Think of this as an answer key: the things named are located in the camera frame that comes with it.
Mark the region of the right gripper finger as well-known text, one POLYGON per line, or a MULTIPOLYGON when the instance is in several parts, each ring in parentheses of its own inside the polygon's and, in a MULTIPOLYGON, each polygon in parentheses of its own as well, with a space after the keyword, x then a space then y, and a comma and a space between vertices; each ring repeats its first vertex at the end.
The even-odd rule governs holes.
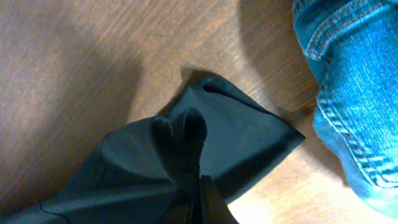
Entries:
POLYGON ((238 224, 209 175, 199 181, 201 217, 205 224, 238 224))

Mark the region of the black pants with red waistband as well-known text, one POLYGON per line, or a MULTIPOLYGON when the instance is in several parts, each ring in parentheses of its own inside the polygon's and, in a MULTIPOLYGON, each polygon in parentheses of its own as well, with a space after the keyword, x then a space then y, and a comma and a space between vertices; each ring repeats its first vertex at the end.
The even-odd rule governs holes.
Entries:
POLYGON ((108 133, 60 194, 4 223, 202 223, 199 181, 227 206, 304 140, 221 77, 191 84, 162 115, 108 133))

